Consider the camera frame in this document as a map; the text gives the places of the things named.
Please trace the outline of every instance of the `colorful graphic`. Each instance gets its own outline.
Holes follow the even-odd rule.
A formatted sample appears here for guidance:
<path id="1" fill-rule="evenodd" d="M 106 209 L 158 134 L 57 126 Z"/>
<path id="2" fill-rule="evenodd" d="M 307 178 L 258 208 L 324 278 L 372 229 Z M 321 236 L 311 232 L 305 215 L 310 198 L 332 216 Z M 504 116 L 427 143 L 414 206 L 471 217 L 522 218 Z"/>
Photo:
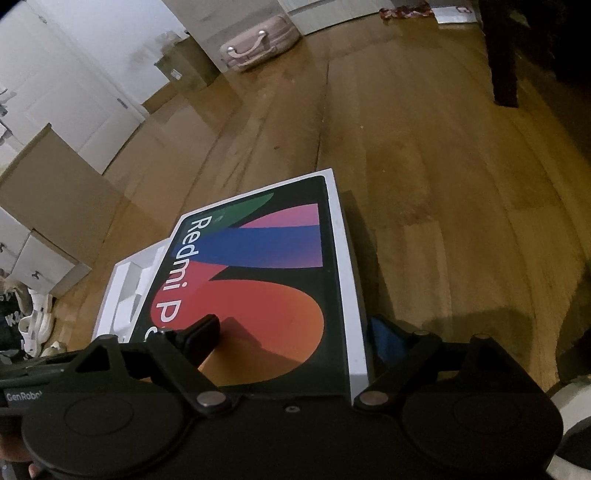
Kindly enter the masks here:
<path id="1" fill-rule="evenodd" d="M 323 233 L 320 221 L 321 209 L 329 218 L 326 190 L 323 179 L 309 185 L 316 189 L 280 187 L 185 219 L 134 336 L 150 326 L 185 329 L 213 313 L 222 337 L 201 370 L 216 385 L 261 387 L 287 374 L 301 382 L 300 367 L 334 351 L 335 374 L 319 390 L 342 389 L 335 380 L 346 368 L 342 342 L 331 345 L 325 335 L 327 310 L 335 316 L 327 297 L 338 295 L 334 252 L 323 247 L 330 224 Z M 330 328 L 342 330 L 339 320 Z"/>

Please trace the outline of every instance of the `white door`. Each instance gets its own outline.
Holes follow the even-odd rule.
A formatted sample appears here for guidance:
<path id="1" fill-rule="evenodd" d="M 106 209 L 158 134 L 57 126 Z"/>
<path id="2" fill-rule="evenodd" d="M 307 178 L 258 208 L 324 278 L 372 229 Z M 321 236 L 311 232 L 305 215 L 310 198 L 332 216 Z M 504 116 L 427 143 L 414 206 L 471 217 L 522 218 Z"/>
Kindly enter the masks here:
<path id="1" fill-rule="evenodd" d="M 279 0 L 283 10 L 303 34 L 347 20 L 393 8 L 391 0 Z"/>
<path id="2" fill-rule="evenodd" d="M 51 123 L 103 173 L 139 125 L 125 102 L 25 2 L 0 20 L 0 46 L 0 86 L 11 97 L 2 122 L 14 137 L 25 145 Z"/>

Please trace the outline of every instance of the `table leg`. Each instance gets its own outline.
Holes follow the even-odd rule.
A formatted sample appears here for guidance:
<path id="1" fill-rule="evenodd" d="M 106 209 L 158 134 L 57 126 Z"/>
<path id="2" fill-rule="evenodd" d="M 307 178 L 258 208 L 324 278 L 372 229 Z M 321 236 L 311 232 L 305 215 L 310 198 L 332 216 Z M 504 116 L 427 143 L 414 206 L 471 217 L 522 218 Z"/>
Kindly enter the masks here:
<path id="1" fill-rule="evenodd" d="M 492 87 L 498 105 L 517 107 L 515 41 L 506 0 L 480 0 Z"/>

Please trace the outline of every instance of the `screw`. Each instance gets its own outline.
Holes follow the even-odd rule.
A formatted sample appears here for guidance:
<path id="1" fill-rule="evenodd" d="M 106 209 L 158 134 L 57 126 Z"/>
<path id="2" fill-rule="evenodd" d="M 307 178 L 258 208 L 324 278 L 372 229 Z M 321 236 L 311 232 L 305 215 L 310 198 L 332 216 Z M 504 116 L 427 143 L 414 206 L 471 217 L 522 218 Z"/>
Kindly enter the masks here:
<path id="1" fill-rule="evenodd" d="M 359 401 L 368 407 L 379 407 L 380 405 L 384 405 L 388 400 L 388 394 L 377 390 L 369 390 L 359 396 Z"/>
<path id="2" fill-rule="evenodd" d="M 205 408 L 219 407 L 225 401 L 226 396 L 218 391 L 202 392 L 197 395 L 197 402 Z"/>

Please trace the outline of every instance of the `shoe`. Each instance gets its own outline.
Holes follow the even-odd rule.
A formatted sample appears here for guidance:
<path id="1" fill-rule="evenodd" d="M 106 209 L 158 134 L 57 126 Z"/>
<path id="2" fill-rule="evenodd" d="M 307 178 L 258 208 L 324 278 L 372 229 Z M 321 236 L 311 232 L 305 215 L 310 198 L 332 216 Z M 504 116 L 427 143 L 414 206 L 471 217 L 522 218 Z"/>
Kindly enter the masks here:
<path id="1" fill-rule="evenodd" d="M 40 312 L 33 312 L 32 315 L 24 317 L 18 322 L 18 331 L 22 335 L 22 349 L 32 357 L 37 357 L 41 353 L 41 343 L 38 341 L 38 331 L 36 330 L 39 315 L 41 315 Z"/>
<path id="2" fill-rule="evenodd" d="M 37 293 L 36 291 L 31 290 L 30 288 L 29 292 L 31 294 L 33 301 L 33 310 L 35 310 L 36 312 L 51 313 L 51 310 L 53 309 L 53 301 L 55 300 L 55 298 L 52 295 Z"/>
<path id="3" fill-rule="evenodd" d="M 38 312 L 38 319 L 41 319 L 37 328 L 37 341 L 39 343 L 45 343 L 49 340 L 53 327 L 56 324 L 56 320 L 52 313 Z"/>
<path id="4" fill-rule="evenodd" d="M 41 354 L 41 356 L 59 355 L 60 353 L 66 353 L 67 351 L 68 351 L 68 348 L 66 347 L 65 343 L 53 342 L 51 344 L 51 346 L 49 346 L 45 350 L 43 350 L 43 353 Z"/>

